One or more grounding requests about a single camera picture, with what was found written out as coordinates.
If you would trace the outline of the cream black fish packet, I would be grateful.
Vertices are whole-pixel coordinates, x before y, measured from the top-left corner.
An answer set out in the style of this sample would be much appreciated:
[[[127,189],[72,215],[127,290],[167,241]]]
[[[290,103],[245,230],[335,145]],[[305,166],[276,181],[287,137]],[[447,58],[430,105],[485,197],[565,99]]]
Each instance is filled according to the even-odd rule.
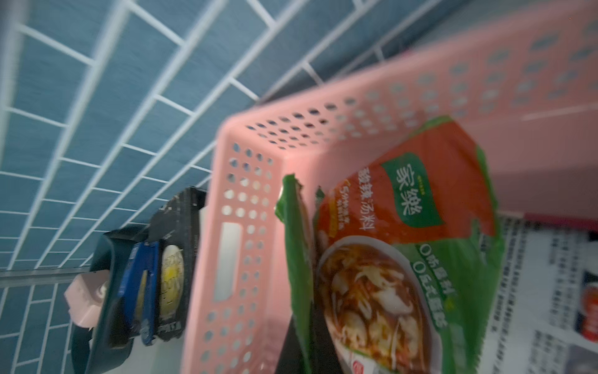
[[[597,233],[502,218],[505,258],[479,373],[597,371]]]

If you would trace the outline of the blue stapler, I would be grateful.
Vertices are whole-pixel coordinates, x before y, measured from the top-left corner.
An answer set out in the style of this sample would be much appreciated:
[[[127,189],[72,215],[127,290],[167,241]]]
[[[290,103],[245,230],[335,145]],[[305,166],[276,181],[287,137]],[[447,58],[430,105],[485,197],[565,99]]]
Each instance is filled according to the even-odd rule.
[[[139,335],[146,346],[155,336],[159,253],[159,242],[136,243],[118,290],[129,336]]]

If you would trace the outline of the dark teal plastic bin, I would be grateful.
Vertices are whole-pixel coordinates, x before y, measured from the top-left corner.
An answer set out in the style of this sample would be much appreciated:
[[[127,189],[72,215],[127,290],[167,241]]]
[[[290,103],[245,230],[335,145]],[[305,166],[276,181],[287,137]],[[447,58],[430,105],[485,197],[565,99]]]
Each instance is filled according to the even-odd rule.
[[[97,325],[73,327],[70,348],[75,373],[106,373],[129,358],[133,339],[126,331],[118,290],[133,247],[143,237],[135,228],[121,228],[97,240],[88,273],[107,271],[107,289]]]

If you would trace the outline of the aluminium corner frame post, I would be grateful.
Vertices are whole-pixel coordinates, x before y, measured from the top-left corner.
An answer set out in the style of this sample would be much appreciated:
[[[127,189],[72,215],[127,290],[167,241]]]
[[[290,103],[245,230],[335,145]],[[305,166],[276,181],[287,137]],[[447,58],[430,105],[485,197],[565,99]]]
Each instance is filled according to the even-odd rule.
[[[90,268],[88,267],[78,267],[71,269],[2,271],[1,288],[70,283],[76,275],[87,273],[89,270]]]

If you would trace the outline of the pink perforated plastic basket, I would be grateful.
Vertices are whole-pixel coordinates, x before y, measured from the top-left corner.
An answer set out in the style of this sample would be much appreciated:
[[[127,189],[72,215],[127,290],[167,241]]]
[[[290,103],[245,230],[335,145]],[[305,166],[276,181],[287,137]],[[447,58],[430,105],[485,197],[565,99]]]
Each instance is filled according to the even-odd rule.
[[[182,372],[275,373],[292,320],[284,176],[314,213],[318,190],[444,116],[484,152],[504,245],[502,218],[597,233],[597,4],[550,2],[224,123]]]

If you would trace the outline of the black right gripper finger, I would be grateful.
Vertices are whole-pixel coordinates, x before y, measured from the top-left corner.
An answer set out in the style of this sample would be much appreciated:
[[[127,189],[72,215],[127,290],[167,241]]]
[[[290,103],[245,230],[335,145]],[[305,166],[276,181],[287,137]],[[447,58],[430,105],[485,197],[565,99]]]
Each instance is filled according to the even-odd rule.
[[[311,309],[311,368],[313,373],[342,374],[341,364],[337,357],[332,338],[328,332],[324,315],[320,308]],[[287,329],[283,349],[277,363],[275,374],[306,373],[305,359],[301,351],[298,336],[292,319]]]

